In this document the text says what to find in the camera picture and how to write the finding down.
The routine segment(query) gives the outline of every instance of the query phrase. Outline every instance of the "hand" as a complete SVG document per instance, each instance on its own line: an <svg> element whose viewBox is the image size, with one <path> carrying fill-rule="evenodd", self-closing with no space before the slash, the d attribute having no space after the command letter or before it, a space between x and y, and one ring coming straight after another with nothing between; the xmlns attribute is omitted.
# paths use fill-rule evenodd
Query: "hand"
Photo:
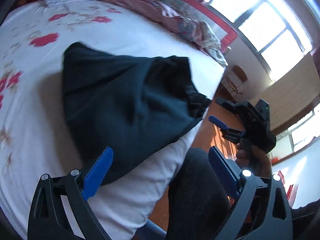
<svg viewBox="0 0 320 240"><path fill-rule="evenodd" d="M252 156L256 157L261 163L259 174L255 174L255 175L260 177L270 178L272 175L271 160L266 155L266 153L260 150L255 145L252 145ZM248 168L249 159L247 158L247 153L244 150L240 149L240 143L237 144L236 157L237 157L236 164L238 164L238 166L241 169Z"/></svg>

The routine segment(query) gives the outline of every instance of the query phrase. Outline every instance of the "chair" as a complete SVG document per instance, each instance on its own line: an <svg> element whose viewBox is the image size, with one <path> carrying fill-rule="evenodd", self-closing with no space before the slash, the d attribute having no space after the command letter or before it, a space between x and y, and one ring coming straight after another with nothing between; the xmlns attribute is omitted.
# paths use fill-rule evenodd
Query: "chair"
<svg viewBox="0 0 320 240"><path fill-rule="evenodd" d="M225 75L222 84L228 89L231 88L231 96L235 98L237 95L243 95L248 85L248 77L242 68L235 65Z"/></svg>

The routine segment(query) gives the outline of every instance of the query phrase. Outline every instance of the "window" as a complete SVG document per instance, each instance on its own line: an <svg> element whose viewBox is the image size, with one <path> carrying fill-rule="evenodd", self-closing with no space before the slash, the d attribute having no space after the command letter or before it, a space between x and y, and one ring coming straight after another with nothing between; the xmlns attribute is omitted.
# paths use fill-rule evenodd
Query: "window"
<svg viewBox="0 0 320 240"><path fill-rule="evenodd" d="M312 49L302 22L284 0L205 0L238 30L272 80L278 80Z"/></svg>
<svg viewBox="0 0 320 240"><path fill-rule="evenodd" d="M276 147L271 157L283 158L308 145L313 138L320 136L320 104L287 130L277 135Z"/></svg>

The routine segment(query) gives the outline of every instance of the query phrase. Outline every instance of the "gray pants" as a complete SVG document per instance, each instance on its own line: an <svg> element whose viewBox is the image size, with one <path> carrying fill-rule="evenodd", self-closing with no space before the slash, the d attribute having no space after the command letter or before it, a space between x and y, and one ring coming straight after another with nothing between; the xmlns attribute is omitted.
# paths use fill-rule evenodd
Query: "gray pants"
<svg viewBox="0 0 320 240"><path fill-rule="evenodd" d="M230 203L208 161L208 153L191 148L169 187L166 240L213 239Z"/></svg>

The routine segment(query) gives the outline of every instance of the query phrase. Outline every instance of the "bedsheet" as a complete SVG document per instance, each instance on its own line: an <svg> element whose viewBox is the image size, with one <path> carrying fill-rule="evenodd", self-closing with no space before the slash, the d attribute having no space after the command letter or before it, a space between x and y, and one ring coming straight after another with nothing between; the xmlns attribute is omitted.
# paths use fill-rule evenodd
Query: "bedsheet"
<svg viewBox="0 0 320 240"><path fill-rule="evenodd" d="M63 118L62 54L76 41L117 55L187 56L197 90L213 98L224 68L189 42L132 11L102 1L12 11L0 26L0 206L23 239L40 176L81 168ZM100 187L89 204L112 239L130 240L179 171L200 123L126 176ZM66 198L71 227L82 236Z"/></svg>
<svg viewBox="0 0 320 240"><path fill-rule="evenodd" d="M211 27L202 20L193 20L182 17L170 6L158 0L102 0L135 11L144 17L161 24L173 33L179 34L183 39L194 42L199 49L227 66L222 55L221 43L212 32Z"/></svg>

